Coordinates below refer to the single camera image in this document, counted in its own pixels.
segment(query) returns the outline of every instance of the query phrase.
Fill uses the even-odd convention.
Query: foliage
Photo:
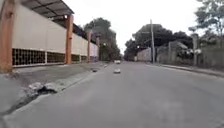
[[[196,26],[198,29],[205,29],[210,33],[217,34],[222,46],[224,29],[224,0],[197,0],[202,3],[195,15],[197,16]]]
[[[185,32],[176,32],[173,34],[171,30],[163,28],[160,24],[153,24],[155,47],[168,45],[170,41],[178,40],[192,47],[192,39]],[[126,50],[124,58],[126,60],[134,60],[138,51],[151,47],[151,25],[144,25],[139,31],[133,34],[134,40],[126,42]]]
[[[110,21],[103,18],[94,19],[84,26],[86,32],[92,30],[93,39],[100,36],[100,59],[103,61],[111,61],[120,57],[116,33],[110,27]]]

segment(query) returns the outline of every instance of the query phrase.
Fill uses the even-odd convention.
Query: roof
[[[47,18],[56,19],[74,14],[62,0],[21,0],[21,3]]]

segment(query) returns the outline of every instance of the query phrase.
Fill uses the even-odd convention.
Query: road
[[[121,74],[113,74],[115,68]],[[10,128],[218,128],[224,79],[141,63],[110,65],[7,118]]]

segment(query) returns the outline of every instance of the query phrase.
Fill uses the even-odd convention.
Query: white car
[[[121,73],[121,69],[115,69],[115,70],[114,70],[114,73],[115,73],[115,74],[120,74],[120,73]]]
[[[121,61],[120,60],[115,60],[114,63],[115,64],[121,64]]]

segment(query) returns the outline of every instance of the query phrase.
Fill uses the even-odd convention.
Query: sky
[[[84,26],[102,17],[111,22],[117,33],[117,44],[123,53],[125,43],[150,19],[173,32],[196,25],[196,0],[63,0],[75,12],[74,23]]]

